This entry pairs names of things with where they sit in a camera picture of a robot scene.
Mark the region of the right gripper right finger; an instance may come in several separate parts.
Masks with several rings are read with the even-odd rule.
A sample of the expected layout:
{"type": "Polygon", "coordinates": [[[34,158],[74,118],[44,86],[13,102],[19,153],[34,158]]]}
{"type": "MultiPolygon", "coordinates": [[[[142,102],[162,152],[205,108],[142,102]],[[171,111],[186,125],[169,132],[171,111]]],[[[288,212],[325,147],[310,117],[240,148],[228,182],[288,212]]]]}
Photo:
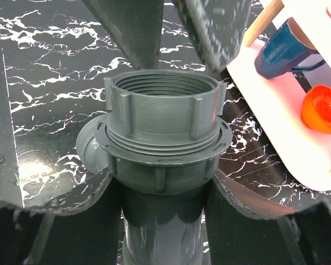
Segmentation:
{"type": "Polygon", "coordinates": [[[331,202],[298,210],[214,177],[204,206],[212,264],[331,264],[331,202]]]}

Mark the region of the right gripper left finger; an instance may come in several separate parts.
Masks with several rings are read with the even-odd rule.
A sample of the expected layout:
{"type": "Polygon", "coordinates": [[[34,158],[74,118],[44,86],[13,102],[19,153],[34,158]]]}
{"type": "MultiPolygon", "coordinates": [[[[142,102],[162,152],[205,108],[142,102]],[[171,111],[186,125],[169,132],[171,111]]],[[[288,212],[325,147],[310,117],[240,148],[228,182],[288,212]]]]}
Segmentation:
{"type": "Polygon", "coordinates": [[[120,191],[104,169],[42,206],[0,199],[0,264],[115,264],[120,191]]]}

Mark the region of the grey threaded pipe nut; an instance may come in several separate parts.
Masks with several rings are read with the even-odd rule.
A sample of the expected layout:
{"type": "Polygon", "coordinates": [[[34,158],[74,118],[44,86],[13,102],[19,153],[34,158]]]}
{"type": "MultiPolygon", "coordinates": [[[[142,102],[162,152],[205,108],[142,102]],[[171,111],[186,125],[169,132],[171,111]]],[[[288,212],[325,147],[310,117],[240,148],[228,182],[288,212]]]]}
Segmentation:
{"type": "Polygon", "coordinates": [[[124,135],[203,137],[214,130],[226,94],[225,84],[188,71],[131,71],[104,83],[112,121],[124,135]]]}

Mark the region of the grey pipe tee fitting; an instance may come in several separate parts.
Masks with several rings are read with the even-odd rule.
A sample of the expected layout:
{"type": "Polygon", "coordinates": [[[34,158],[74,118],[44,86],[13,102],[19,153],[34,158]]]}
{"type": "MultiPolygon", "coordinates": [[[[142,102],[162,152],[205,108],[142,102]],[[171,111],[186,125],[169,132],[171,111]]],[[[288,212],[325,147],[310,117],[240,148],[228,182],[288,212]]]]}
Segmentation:
{"type": "Polygon", "coordinates": [[[122,255],[125,264],[201,264],[203,237],[201,214],[207,197],[207,183],[232,140],[226,122],[220,120],[214,157],[185,164],[167,160],[165,167],[143,165],[110,156],[97,141],[104,134],[106,115],[89,121],[76,141],[85,168],[103,168],[124,188],[121,192],[125,236],[122,255]]]}

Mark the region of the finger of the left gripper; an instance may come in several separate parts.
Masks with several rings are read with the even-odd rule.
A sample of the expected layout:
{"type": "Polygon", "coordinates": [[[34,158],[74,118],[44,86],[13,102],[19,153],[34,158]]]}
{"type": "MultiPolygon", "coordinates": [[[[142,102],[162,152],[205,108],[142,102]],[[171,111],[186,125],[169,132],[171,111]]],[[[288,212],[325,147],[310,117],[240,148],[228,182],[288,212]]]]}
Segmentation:
{"type": "Polygon", "coordinates": [[[250,0],[174,1],[202,63],[222,72],[238,54],[250,15],[250,0]]]}
{"type": "Polygon", "coordinates": [[[134,69],[157,69],[163,2],[86,0],[83,2],[117,43],[134,69]]]}

